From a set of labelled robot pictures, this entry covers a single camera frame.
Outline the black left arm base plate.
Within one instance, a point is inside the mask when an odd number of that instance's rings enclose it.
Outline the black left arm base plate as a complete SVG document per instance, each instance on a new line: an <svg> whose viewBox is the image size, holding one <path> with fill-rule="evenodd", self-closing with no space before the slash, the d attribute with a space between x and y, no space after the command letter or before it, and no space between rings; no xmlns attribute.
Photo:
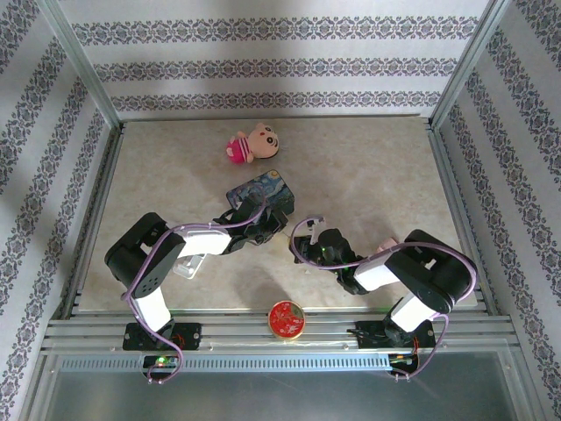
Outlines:
<svg viewBox="0 0 561 421"><path fill-rule="evenodd" d="M202 338L202 325L198 323L168 323L159 334L174 342L182 351L195 351ZM173 348L156 339L138 323L129 323L124 332L125 351L172 351Z"/></svg>

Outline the clear plastic holder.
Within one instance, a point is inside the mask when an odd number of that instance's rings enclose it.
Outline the clear plastic holder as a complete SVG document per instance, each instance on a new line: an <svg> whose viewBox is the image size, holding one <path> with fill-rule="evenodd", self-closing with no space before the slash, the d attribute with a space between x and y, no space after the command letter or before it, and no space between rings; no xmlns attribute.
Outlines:
<svg viewBox="0 0 561 421"><path fill-rule="evenodd" d="M175 261L172 270L176 275L191 280L196 276L198 270L205 260L205 257L205 254L180 257Z"/></svg>

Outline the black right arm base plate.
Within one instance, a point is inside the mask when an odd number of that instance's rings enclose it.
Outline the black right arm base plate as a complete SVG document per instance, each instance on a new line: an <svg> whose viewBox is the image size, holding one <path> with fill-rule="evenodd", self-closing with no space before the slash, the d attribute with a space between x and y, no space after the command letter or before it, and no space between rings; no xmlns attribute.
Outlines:
<svg viewBox="0 0 561 421"><path fill-rule="evenodd" d="M421 348L432 348L436 344L433 324L429 320L412 332L405 332L385 321L357 321L347 332L357 339L360 349L413 348L414 339Z"/></svg>

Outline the aluminium frame corner post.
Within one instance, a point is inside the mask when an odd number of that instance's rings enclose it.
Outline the aluminium frame corner post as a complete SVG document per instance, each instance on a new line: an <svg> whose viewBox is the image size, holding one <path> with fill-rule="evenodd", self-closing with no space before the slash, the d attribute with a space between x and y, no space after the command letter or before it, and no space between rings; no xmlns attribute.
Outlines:
<svg viewBox="0 0 561 421"><path fill-rule="evenodd" d="M428 119L431 131L434 132L442 125L511 3L512 0L489 0L459 58L458 65L452 72L451 79L447 82L436 108Z"/></svg>
<svg viewBox="0 0 561 421"><path fill-rule="evenodd" d="M111 127L119 127L121 120L106 93L100 78L82 48L73 27L67 20L58 0L35 0L41 13L66 52L67 57L93 97L97 108Z"/></svg>

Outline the aluminium side rail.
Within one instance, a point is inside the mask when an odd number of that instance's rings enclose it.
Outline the aluminium side rail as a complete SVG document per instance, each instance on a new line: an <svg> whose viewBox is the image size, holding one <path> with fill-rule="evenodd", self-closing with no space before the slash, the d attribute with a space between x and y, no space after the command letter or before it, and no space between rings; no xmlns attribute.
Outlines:
<svg viewBox="0 0 561 421"><path fill-rule="evenodd" d="M446 200L449 204L451 217L458 235L460 247L464 254L473 261L478 271L478 286L486 304L486 311L490 315L499 316L501 312L496 306L493 291L490 288L486 276L486 265L481 259L476 239L470 225L470 218L465 210L462 194L460 188L458 187L452 165L445 151L444 143L441 140L439 133L431 127L430 122L426 123L425 126L430 147L437 165L437 171L443 184Z"/></svg>
<svg viewBox="0 0 561 421"><path fill-rule="evenodd" d="M75 249L75 259L70 276L60 296L60 305L54 313L54 319L69 319L73 314L76 298L81 294L88 273L91 256L96 243L103 209L107 201L111 180L117 164L125 124L121 123L110 130L96 179L89 196L88 207L82 220Z"/></svg>

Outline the red round tin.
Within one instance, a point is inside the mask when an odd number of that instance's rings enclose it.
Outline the red round tin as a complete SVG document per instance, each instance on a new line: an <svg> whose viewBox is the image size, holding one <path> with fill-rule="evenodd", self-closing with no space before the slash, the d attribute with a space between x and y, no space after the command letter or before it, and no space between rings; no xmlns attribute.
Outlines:
<svg viewBox="0 0 561 421"><path fill-rule="evenodd" d="M306 316L298 303L283 300L268 312L267 323L277 339L295 340L303 334Z"/></svg>

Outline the pink plush doll toy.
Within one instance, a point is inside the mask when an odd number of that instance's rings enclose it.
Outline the pink plush doll toy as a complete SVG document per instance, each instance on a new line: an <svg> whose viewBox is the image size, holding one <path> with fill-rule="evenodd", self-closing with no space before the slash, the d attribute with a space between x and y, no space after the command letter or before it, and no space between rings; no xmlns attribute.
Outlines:
<svg viewBox="0 0 561 421"><path fill-rule="evenodd" d="M229 160L235 164L252 163L256 159L274 157L280 149L277 133L270 125L256 124L249 133L238 132L229 140L226 153Z"/></svg>

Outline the blue starry night card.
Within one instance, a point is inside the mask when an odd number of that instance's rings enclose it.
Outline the blue starry night card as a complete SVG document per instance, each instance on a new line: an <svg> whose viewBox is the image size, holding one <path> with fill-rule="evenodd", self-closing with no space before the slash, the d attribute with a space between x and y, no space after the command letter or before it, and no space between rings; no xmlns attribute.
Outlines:
<svg viewBox="0 0 561 421"><path fill-rule="evenodd" d="M237 209L250 194L265 194L266 202L272 208L282 211L286 216L295 211L295 195L288 187L281 174L269 170L249 182L240 184L226 193L226 198L233 209Z"/></svg>

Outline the aluminium rail bench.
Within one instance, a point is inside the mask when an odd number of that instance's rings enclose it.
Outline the aluminium rail bench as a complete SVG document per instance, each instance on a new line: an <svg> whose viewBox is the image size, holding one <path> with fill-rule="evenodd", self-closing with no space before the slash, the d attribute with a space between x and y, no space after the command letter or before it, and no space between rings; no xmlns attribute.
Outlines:
<svg viewBox="0 0 561 421"><path fill-rule="evenodd" d="M178 323L201 325L199 350L204 353L244 350L271 353L282 348L290 353L354 351L359 346L348 331L359 321L381 321L382 318L380 312L359 308L310 309L303 334L294 341L284 342L273 335L264 310L181 311L175 316ZM132 315L122 311L84 312L68 320L53 320L47 324L40 349L45 353L121 352L125 328L133 321ZM442 319L436 320L433 326L435 338L444 334L446 349L495 342L509 346L520 344L509 316L490 316L483 310L455 310L449 316L447 328Z"/></svg>

